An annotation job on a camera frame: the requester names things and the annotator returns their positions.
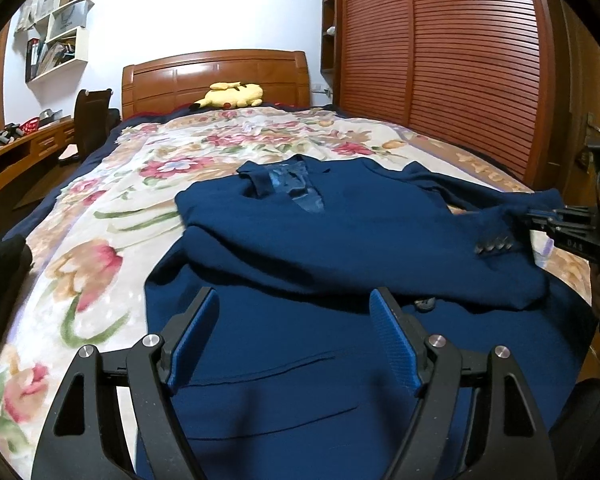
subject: white wall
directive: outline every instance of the white wall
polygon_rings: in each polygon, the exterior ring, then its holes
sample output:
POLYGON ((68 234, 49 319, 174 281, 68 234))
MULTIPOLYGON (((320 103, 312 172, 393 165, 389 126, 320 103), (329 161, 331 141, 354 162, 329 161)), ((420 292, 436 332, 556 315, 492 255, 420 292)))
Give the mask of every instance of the white wall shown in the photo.
MULTIPOLYGON (((303 50, 312 84, 320 75, 322 0, 95 0, 88 17, 89 62, 27 85, 25 52, 32 32, 13 35, 4 67, 4 116, 21 123, 44 108, 72 114, 81 88, 112 88, 120 108, 122 69, 165 56, 229 48, 303 50)), ((315 105, 330 102, 312 94, 315 105)))

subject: wooden desk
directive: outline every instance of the wooden desk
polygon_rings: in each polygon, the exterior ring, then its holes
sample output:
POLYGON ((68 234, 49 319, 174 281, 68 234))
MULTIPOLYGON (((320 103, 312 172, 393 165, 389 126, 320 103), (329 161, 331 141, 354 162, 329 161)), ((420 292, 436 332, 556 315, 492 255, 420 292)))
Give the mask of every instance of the wooden desk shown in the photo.
POLYGON ((63 117, 33 134, 1 147, 0 191, 37 163, 64 150, 72 142, 74 120, 71 117, 63 117))

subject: wooden wardrobe door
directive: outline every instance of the wooden wardrobe door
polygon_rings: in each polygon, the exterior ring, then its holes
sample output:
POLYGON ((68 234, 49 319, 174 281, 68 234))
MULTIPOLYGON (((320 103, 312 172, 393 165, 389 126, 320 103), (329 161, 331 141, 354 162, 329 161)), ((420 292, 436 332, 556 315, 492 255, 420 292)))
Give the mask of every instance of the wooden wardrobe door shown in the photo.
POLYGON ((541 81, 534 0, 413 0, 409 127, 524 177, 541 81))
POLYGON ((413 51, 410 0, 344 0, 340 107, 406 124, 413 51))

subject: floral blanket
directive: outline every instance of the floral blanket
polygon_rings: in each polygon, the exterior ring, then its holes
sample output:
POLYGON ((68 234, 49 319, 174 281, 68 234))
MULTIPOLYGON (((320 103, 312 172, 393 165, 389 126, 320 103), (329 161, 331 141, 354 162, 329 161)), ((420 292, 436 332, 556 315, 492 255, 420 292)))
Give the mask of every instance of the floral blanket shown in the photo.
MULTIPOLYGON (((78 348, 127 348, 146 334, 143 285, 183 231, 177 192, 235 172, 245 161, 295 153, 367 156, 392 170, 431 171, 504 191, 529 191, 476 156, 395 124, 342 119, 313 108, 222 110, 125 129, 117 148, 62 190, 27 243, 34 263, 0 352, 0 451, 25 479, 50 404, 78 348)), ((589 267, 534 234, 536 261, 590 302, 589 267)), ((128 391, 119 392, 135 456, 128 391)))

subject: metal screw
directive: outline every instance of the metal screw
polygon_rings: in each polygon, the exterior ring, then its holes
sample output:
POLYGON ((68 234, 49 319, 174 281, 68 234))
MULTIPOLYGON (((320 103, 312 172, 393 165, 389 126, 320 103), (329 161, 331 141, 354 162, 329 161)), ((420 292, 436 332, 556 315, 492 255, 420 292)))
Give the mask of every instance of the metal screw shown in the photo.
POLYGON ((430 335, 429 344, 435 348, 442 348, 444 345, 446 345, 446 339, 440 334, 430 335))
POLYGON ((81 346, 78 350, 78 355, 80 357, 89 357, 91 354, 93 354, 93 350, 94 348, 92 345, 81 346))
POLYGON ((144 346, 156 346, 160 342, 160 336, 157 334, 149 334, 142 338, 142 344, 144 346))
POLYGON ((502 345, 496 346, 496 349, 494 351, 500 359, 506 359, 511 355, 511 350, 509 350, 506 346, 502 345))

